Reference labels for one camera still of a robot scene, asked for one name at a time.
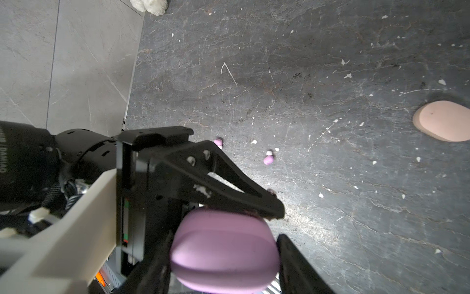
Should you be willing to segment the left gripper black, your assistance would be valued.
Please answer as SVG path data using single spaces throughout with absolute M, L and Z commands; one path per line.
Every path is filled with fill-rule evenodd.
M 284 204 L 273 193 L 251 180 L 212 141 L 188 142 L 193 133 L 173 126 L 117 136 L 120 272 L 131 272 L 161 236 L 176 229 L 180 200 L 268 220 L 284 218 Z

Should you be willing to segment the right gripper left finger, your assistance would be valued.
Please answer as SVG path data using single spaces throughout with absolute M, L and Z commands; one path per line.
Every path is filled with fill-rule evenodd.
M 118 294 L 167 294 L 170 286 L 172 231 L 161 235 L 131 272 Z

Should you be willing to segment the peach earbud charging case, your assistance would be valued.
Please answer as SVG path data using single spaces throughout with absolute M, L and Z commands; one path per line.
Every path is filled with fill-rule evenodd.
M 422 106 L 412 118 L 421 132 L 444 142 L 470 140 L 470 110 L 455 102 L 439 100 Z

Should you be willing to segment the purple earbud charging case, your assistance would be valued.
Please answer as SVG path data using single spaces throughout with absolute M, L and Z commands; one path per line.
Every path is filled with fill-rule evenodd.
M 255 294 L 280 269 L 269 226 L 244 214 L 198 208 L 186 215 L 170 251 L 177 280 L 211 294 Z

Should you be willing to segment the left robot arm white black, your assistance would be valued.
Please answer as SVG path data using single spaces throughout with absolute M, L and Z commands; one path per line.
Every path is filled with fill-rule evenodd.
M 175 233 L 201 204 L 230 213 L 281 219 L 283 203 L 245 175 L 215 143 L 191 142 L 182 126 L 124 131 L 107 137 L 86 129 L 52 135 L 1 122 L 1 210 L 10 214 L 51 203 L 69 210 L 86 187 L 116 170 L 116 245 L 124 275 L 160 237 Z

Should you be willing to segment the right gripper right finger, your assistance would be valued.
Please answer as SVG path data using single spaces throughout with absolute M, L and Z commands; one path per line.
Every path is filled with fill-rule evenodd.
M 283 294 L 335 294 L 287 235 L 277 238 Z

